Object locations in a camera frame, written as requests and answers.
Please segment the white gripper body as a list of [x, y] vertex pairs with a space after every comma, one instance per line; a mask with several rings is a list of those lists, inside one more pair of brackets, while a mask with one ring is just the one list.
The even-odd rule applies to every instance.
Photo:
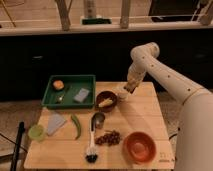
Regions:
[[146, 71], [132, 63], [128, 69], [127, 86], [129, 88], [136, 88], [144, 79]]

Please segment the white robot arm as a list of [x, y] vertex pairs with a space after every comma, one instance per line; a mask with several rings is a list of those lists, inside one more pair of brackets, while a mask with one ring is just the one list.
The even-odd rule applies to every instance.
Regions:
[[125, 89], [133, 93], [151, 75], [182, 104], [174, 171], [213, 171], [213, 93], [157, 60], [154, 43], [134, 47]]

